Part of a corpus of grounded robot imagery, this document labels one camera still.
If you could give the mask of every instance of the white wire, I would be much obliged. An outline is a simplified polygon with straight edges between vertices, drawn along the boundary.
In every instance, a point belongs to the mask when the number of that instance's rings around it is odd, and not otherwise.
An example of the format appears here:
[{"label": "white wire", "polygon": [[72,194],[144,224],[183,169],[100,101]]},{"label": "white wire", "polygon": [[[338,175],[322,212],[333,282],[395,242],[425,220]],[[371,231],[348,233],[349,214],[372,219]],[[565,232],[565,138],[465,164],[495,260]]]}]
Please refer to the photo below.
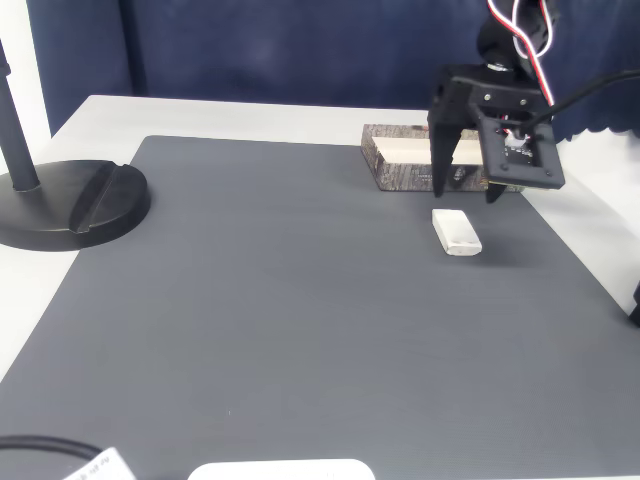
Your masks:
[{"label": "white wire", "polygon": [[[547,53],[551,48],[551,44],[553,43],[553,23],[551,23],[551,16],[549,15],[549,10],[547,9],[547,0],[542,0],[540,3],[542,4],[544,19],[547,24],[547,32],[549,32],[549,36],[547,37],[547,43],[545,44],[544,48],[540,52],[536,53],[536,57],[541,57],[545,53]],[[513,12],[511,14],[511,22],[514,25],[518,25],[518,9],[519,8],[520,8],[520,0],[515,0],[513,2]],[[525,60],[529,58],[527,54],[523,52],[522,49],[520,48],[520,44],[518,43],[518,39],[516,37],[513,37],[513,44],[516,47],[516,52],[518,52],[518,55],[520,55]]]},{"label": "white wire", "polygon": [[549,88],[549,83],[547,82],[547,78],[544,75],[544,70],[542,69],[542,65],[540,65],[538,57],[535,54],[536,50],[533,47],[533,43],[531,42],[531,39],[527,36],[526,33],[524,33],[520,28],[518,28],[517,25],[514,25],[507,17],[505,17],[502,13],[500,13],[500,10],[496,8],[496,5],[493,3],[493,0],[487,0],[487,3],[489,5],[489,8],[491,9],[491,13],[493,14],[493,16],[495,16],[498,20],[500,20],[504,25],[508,25],[509,28],[512,30],[512,33],[515,33],[520,38],[520,40],[524,42],[525,46],[527,47],[527,50],[531,52],[532,58],[530,59],[530,61],[533,64],[533,68],[538,77],[538,82],[542,87],[542,91],[545,94],[547,102],[549,103],[550,106],[552,106],[555,103],[555,100],[553,99],[553,94],[551,93],[551,89]]}]

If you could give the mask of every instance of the red wire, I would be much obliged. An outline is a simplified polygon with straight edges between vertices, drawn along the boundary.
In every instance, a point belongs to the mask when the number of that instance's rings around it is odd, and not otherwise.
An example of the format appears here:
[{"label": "red wire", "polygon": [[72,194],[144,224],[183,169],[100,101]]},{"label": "red wire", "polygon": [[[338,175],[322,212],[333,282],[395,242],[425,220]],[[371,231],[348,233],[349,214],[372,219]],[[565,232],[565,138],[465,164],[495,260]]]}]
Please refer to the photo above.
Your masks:
[{"label": "red wire", "polygon": [[520,35],[518,32],[516,32],[511,25],[503,22],[499,17],[497,17],[496,15],[493,15],[493,18],[495,18],[498,22],[500,22],[500,24],[505,27],[507,30],[509,30],[512,34],[514,34],[516,37],[518,37],[520,40],[522,40],[522,43],[524,44],[525,48],[527,49],[527,53],[529,54],[529,61],[531,62],[531,65],[533,66],[534,71],[536,72],[536,76],[538,77],[538,83],[540,84],[540,89],[542,90],[542,94],[544,95],[544,97],[547,99],[547,103],[551,105],[551,96],[549,95],[549,92],[547,91],[546,87],[544,86],[544,82],[541,79],[541,75],[540,75],[540,71],[538,70],[537,67],[537,62],[535,62],[533,59],[535,58],[535,54],[536,52],[533,52],[530,48],[529,48],[529,42],[526,42],[524,40],[524,38],[522,37],[522,35]]}]

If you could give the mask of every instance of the white table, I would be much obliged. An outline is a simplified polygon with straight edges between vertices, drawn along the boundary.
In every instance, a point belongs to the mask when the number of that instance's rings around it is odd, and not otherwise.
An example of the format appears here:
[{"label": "white table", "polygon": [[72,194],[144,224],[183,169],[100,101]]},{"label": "white table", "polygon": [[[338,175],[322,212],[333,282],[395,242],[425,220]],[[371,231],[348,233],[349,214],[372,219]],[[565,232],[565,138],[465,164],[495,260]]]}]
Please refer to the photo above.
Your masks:
[{"label": "white table", "polygon": [[[360,145],[365,123],[425,124],[425,111],[373,110],[94,96],[76,111],[36,163],[101,159],[129,163],[148,135]],[[606,149],[606,184],[599,183]],[[640,142],[585,134],[559,147],[567,184],[526,198],[629,312],[640,280],[640,218],[633,200]],[[38,323],[77,252],[42,253],[0,246],[0,379]]]}]

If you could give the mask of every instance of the gray mat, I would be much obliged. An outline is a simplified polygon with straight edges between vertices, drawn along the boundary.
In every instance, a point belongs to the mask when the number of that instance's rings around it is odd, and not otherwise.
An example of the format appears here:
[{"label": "gray mat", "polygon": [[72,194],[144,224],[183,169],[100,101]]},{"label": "gray mat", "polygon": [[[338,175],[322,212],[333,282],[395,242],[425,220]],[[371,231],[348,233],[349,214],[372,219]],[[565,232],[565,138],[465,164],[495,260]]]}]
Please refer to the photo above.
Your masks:
[{"label": "gray mat", "polygon": [[[80,253],[0,384],[0,433],[139,479],[356,458],[379,480],[640,473],[640,334],[518,194],[378,191],[357,147],[152,137],[149,216]],[[431,209],[481,255],[445,255]],[[0,479],[64,457],[0,454]]]}]

